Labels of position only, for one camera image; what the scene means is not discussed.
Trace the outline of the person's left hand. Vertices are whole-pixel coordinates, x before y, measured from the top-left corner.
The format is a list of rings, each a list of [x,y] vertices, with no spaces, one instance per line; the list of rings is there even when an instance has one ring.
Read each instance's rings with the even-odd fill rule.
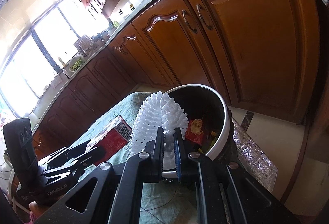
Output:
[[[29,204],[29,208],[30,208],[30,219],[31,221],[35,221],[41,215],[43,215],[50,207],[42,206],[34,201]]]

